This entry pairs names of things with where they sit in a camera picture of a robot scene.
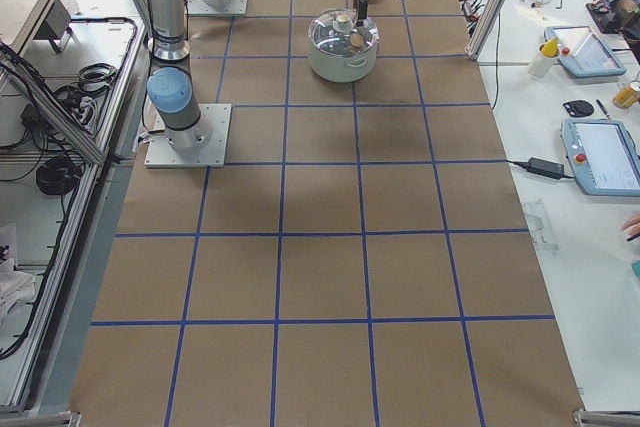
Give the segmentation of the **black round disc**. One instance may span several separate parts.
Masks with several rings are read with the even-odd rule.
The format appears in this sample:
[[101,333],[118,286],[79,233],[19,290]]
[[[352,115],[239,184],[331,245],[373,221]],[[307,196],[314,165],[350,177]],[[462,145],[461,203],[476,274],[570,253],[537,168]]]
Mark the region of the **black round disc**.
[[589,117],[594,113],[593,105],[586,100],[571,100],[564,102],[562,106],[572,118]]

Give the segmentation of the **clear plastic holder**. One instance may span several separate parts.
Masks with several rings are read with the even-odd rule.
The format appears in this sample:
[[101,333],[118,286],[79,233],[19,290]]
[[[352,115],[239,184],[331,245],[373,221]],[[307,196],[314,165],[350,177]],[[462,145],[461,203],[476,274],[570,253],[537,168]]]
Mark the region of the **clear plastic holder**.
[[559,246],[542,200],[525,201],[521,207],[534,249],[537,252],[557,253]]

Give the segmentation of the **crumpled white cloth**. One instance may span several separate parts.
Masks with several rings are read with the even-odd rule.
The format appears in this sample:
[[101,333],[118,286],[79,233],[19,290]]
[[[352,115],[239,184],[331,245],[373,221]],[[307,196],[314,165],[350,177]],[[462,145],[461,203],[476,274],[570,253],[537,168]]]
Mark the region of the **crumpled white cloth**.
[[17,226],[1,227],[1,323],[36,297],[34,274],[18,269]]

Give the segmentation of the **black power adapter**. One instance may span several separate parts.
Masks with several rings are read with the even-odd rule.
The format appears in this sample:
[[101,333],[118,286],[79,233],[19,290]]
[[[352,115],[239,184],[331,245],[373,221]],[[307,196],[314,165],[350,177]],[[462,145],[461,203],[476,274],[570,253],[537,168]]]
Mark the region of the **black power adapter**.
[[565,177],[564,166],[557,162],[530,157],[526,170],[532,174],[559,180]]

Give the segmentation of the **beige egg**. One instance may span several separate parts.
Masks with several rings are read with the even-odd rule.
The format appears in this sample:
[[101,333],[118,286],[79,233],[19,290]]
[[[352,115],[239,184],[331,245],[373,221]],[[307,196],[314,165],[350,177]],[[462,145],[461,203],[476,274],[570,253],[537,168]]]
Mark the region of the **beige egg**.
[[364,37],[361,34],[354,32],[349,36],[349,43],[352,47],[359,49],[365,43]]

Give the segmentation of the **glass pot lid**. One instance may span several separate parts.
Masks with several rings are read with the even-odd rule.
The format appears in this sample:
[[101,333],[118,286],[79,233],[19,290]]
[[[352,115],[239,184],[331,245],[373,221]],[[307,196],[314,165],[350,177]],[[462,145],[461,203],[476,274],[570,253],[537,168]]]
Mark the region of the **glass pot lid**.
[[[364,37],[365,43],[359,49],[349,43],[349,36],[354,32]],[[376,23],[368,17],[363,26],[357,26],[356,12],[347,9],[323,12],[310,23],[308,36],[311,45],[320,52],[344,58],[376,51],[379,44]]]

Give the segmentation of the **white electric cooking pot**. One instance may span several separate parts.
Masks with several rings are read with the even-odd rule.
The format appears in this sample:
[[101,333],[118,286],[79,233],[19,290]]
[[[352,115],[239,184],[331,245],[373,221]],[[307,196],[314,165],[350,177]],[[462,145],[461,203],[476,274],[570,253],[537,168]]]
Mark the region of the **white electric cooking pot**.
[[354,57],[339,57],[320,52],[311,45],[308,36],[308,60],[313,72],[334,83],[350,83],[367,76],[373,69],[379,51],[369,51]]

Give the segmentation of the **teach pendant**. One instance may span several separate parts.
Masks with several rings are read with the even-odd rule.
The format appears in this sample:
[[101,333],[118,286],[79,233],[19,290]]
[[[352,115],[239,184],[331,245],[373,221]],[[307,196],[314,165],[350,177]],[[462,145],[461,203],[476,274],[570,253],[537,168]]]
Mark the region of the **teach pendant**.
[[627,69],[589,26],[552,26],[544,38],[558,39],[559,64],[576,78],[621,76]]
[[575,181],[586,195],[639,195],[639,156],[621,121],[565,119],[560,135]]

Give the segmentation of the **brown grid table mat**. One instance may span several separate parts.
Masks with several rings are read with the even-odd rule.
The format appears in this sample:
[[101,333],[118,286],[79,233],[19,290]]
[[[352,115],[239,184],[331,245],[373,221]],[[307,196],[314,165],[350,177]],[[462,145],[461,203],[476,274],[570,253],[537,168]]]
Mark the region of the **brown grid table mat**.
[[372,0],[373,71],[249,0],[191,42],[220,169],[124,170],[70,406],[86,426],[569,426],[580,407],[457,0]]

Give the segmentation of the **near teach pendant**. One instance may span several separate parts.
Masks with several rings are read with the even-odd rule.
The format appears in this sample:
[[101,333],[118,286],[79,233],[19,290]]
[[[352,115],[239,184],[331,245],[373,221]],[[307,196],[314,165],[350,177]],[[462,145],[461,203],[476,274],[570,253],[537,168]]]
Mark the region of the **near teach pendant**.
[[639,195],[639,156],[621,121],[565,119],[560,135],[575,181],[586,195]]

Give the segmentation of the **far teach pendant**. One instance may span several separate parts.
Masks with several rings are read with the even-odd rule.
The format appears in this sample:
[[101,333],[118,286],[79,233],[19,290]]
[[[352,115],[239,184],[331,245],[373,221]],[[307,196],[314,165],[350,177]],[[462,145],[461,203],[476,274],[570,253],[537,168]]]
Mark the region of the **far teach pendant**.
[[589,26],[552,26],[544,38],[558,39],[559,64],[576,78],[621,76],[627,69]]

